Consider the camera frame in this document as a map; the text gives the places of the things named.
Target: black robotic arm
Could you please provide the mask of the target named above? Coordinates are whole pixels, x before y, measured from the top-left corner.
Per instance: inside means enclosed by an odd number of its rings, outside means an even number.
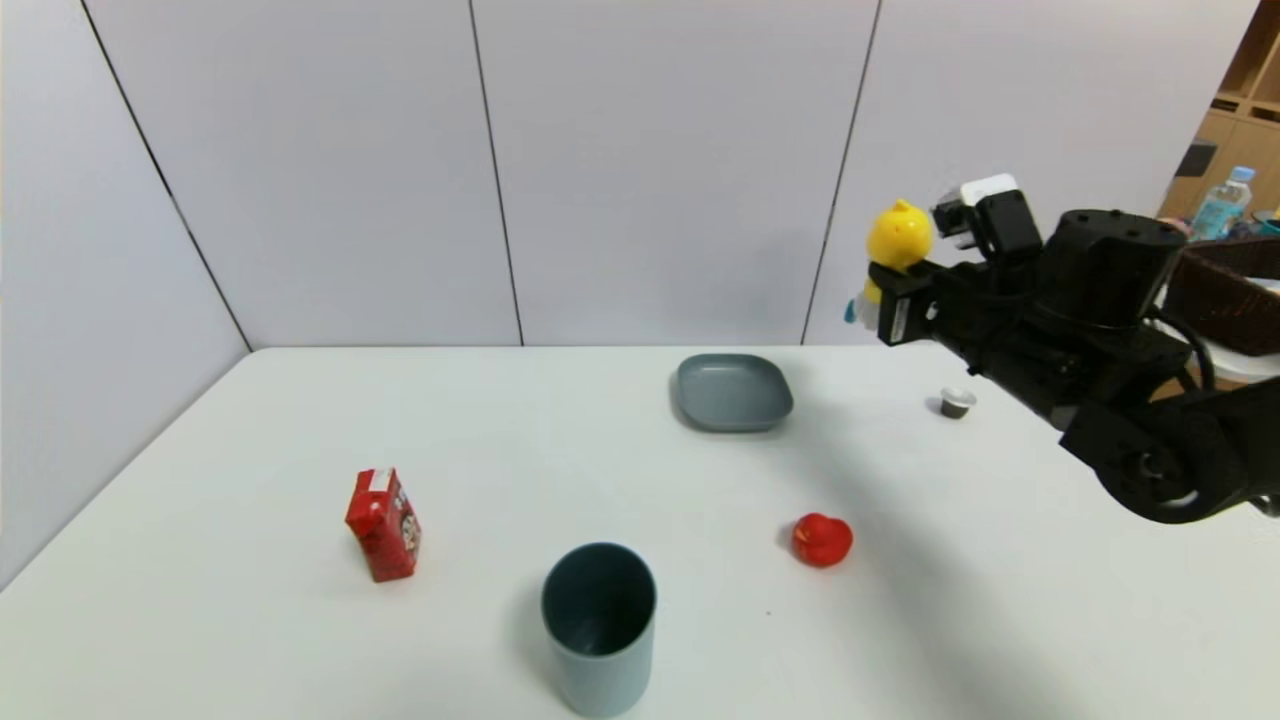
[[[946,346],[1064,430],[1061,446],[1143,518],[1189,523],[1244,501],[1280,515],[1280,378],[1219,391],[1203,343],[1155,306],[1187,242],[1179,229],[1073,210],[1042,242],[1016,188],[957,192],[933,218],[983,261],[904,273],[873,263],[881,341]],[[1193,350],[1201,387],[1185,370]],[[1152,401],[1174,378],[1188,392]]]

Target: cable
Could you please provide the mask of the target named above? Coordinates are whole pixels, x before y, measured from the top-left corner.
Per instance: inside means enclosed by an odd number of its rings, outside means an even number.
[[[1217,378],[1213,374],[1213,363],[1208,357],[1208,347],[1204,346],[1204,341],[1196,331],[1181,319],[1174,318],[1155,305],[1147,310],[1147,314],[1178,331],[1178,334],[1183,336],[1187,345],[1190,345],[1192,350],[1196,351],[1196,363],[1201,369],[1201,389],[1217,389]]]
[[[1178,384],[1183,386],[1183,392],[1197,392],[1199,386],[1196,384],[1196,378],[1187,372],[1187,368],[1178,369]]]

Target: small cup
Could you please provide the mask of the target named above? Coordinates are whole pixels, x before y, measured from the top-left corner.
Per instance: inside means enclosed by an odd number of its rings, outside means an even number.
[[[942,388],[942,415],[959,420],[964,418],[969,409],[978,404],[977,396],[957,387]]]
[[[658,585],[635,552],[584,544],[543,583],[543,624],[566,702],[585,717],[628,710],[649,687]]]

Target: water bottle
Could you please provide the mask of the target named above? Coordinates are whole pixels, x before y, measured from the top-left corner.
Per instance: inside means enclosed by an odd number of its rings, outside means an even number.
[[[1192,241],[1220,240],[1231,229],[1231,223],[1244,214],[1253,200],[1249,181],[1253,168],[1236,165],[1231,168],[1228,181],[1208,191],[1196,219],[1192,220]]]

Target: rubber duck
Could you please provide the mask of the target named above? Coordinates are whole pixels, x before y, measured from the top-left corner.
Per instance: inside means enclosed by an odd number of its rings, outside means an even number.
[[[929,215],[901,199],[876,218],[867,234],[867,258],[899,273],[924,260],[932,249]],[[881,297],[879,286],[868,277],[863,292],[854,301],[858,318],[868,329],[876,329],[878,324]]]

